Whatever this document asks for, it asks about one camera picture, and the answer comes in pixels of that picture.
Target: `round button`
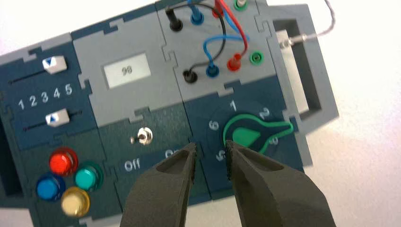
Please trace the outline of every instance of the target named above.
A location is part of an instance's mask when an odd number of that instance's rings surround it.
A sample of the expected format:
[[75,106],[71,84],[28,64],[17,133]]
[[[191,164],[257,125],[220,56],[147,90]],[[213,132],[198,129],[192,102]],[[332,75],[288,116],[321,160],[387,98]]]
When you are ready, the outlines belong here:
[[77,187],[70,187],[61,198],[61,209],[67,216],[82,217],[90,207],[89,195]]
[[36,185],[36,193],[39,198],[54,201],[61,197],[65,190],[65,183],[59,176],[46,174],[42,176]]
[[78,170],[77,175],[75,176],[75,183],[79,188],[84,190],[92,188],[96,184],[96,181],[96,172],[88,167]]
[[53,173],[68,176],[77,170],[78,158],[72,149],[58,148],[50,156],[49,166]]
[[103,173],[100,166],[93,162],[81,165],[75,174],[75,184],[80,189],[93,191],[103,183]]

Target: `red push button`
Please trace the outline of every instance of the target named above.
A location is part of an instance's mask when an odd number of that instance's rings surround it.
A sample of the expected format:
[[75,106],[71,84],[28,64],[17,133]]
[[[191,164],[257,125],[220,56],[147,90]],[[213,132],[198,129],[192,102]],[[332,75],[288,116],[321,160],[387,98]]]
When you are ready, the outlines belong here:
[[78,158],[72,149],[58,148],[50,156],[49,166],[53,173],[68,176],[77,170]]

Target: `black wire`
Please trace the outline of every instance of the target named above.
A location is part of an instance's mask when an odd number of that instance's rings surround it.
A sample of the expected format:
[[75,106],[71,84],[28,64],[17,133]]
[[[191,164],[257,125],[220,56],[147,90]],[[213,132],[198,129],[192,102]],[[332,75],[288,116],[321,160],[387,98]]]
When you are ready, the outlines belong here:
[[[226,25],[224,24],[223,17],[222,17],[222,16],[220,15],[220,13],[219,13],[217,10],[215,10],[214,7],[211,6],[211,5],[202,4],[202,3],[191,3],[191,4],[185,4],[185,5],[175,6],[175,7],[169,8],[169,9],[180,9],[180,8],[188,7],[188,6],[192,6],[192,5],[197,5],[197,6],[202,6],[202,7],[205,7],[205,8],[209,8],[209,9],[211,9],[216,15],[218,15],[218,18],[219,18],[220,23],[221,23],[221,30],[222,30],[222,32],[223,32],[223,35],[226,35]],[[224,46],[225,46],[225,45],[226,45],[226,39],[224,38],[224,39],[223,39],[223,42],[221,43],[220,50],[219,50],[219,51],[216,53],[216,55],[212,58],[213,61],[215,61],[215,60],[221,55],[221,53],[222,53],[223,50],[224,50]],[[210,61],[204,61],[204,62],[195,63],[195,64],[193,64],[193,65],[190,67],[189,71],[192,71],[192,69],[194,69],[194,68],[196,68],[196,67],[208,65],[209,62],[210,62]]]

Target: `number label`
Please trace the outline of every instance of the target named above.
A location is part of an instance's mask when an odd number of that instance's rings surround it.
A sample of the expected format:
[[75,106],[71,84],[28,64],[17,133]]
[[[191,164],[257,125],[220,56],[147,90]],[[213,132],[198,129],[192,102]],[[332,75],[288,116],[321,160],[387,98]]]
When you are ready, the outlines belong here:
[[131,67],[131,65],[129,65],[127,67],[122,68],[121,71],[122,71],[122,75],[123,76],[125,76],[127,74],[131,74],[132,73],[132,67]]
[[72,94],[71,84],[67,84],[65,86],[65,94],[67,94],[68,96]]
[[60,98],[60,92],[58,88],[55,89],[53,97]]
[[235,112],[237,111],[237,107],[235,106],[234,100],[231,100],[230,107],[232,107]]
[[29,97],[29,101],[31,102],[31,106],[36,106],[37,105],[37,101],[36,101],[36,97],[35,96],[30,96]]
[[226,152],[224,150],[219,150],[218,154],[216,155],[217,161],[221,162],[224,158],[226,158]]
[[49,97],[47,96],[46,92],[42,92],[42,102],[47,103],[49,101]]
[[[49,101],[49,96],[47,95],[47,92],[44,91],[44,92],[39,93],[39,94],[38,94],[38,98],[39,99],[42,98],[42,102],[43,103],[47,103]],[[65,85],[65,94],[68,95],[68,96],[72,95],[72,86],[71,86],[71,84],[66,84]],[[53,97],[54,98],[60,98],[60,95],[61,94],[60,94],[59,88],[56,87],[56,89],[54,90]],[[18,102],[18,106],[21,108],[21,110],[25,109],[24,101],[29,102],[31,104],[31,107],[35,107],[35,106],[38,105],[38,100],[36,99],[36,95],[31,95],[26,100],[25,99],[23,99],[23,100],[21,99]]]
[[24,102],[22,102],[22,99],[19,101],[18,105],[21,107],[21,109],[24,109]]
[[259,116],[263,119],[263,120],[265,120],[265,118],[266,117],[268,117],[270,115],[270,111],[269,111],[269,109],[268,108],[263,108],[263,112],[260,112],[259,113]]
[[140,169],[139,158],[134,158],[132,161],[126,161],[124,163],[124,168],[127,172]]
[[210,121],[209,128],[212,129],[213,131],[217,131],[218,130],[218,122]]
[[271,141],[269,141],[269,144],[277,145],[279,144],[279,139],[277,137],[274,137]]

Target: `gray cable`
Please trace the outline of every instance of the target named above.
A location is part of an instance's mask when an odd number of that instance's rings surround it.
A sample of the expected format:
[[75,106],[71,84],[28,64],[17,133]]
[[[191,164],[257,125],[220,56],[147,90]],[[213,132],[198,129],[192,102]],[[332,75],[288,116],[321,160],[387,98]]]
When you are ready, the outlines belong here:
[[311,39],[315,39],[315,38],[317,38],[319,36],[322,36],[322,35],[325,35],[325,34],[331,32],[333,30],[334,25],[336,24],[336,15],[334,13],[333,8],[331,7],[331,4],[330,4],[329,0],[324,0],[324,2],[326,2],[326,5],[330,10],[330,15],[331,15],[331,24],[330,24],[330,26],[326,30],[324,30],[324,31],[322,31],[320,33],[313,33],[313,34],[309,34],[309,35],[301,34],[301,35],[297,35],[297,36],[291,37],[291,38],[289,38],[289,39],[287,39],[287,40],[285,40],[285,41],[280,43],[280,48],[281,49],[289,47],[289,46],[293,46],[294,44],[297,44],[297,43],[303,43],[305,41],[308,41],[308,40],[311,40]]

